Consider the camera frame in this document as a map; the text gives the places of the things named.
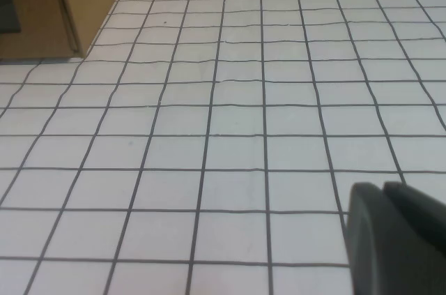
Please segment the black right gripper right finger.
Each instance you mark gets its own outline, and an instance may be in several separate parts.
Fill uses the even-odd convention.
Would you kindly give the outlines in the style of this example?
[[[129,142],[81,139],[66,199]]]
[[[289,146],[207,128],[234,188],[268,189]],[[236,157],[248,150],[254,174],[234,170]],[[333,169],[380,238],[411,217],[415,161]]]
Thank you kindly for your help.
[[[445,255],[445,205],[402,183],[386,182],[383,192],[414,231]]]

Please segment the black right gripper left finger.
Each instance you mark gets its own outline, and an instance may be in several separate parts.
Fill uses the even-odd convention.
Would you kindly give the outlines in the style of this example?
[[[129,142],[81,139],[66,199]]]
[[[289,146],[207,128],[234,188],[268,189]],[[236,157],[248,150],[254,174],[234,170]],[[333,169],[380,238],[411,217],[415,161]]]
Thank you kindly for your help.
[[[354,294],[445,293],[445,255],[414,231],[383,187],[353,185],[346,250]]]

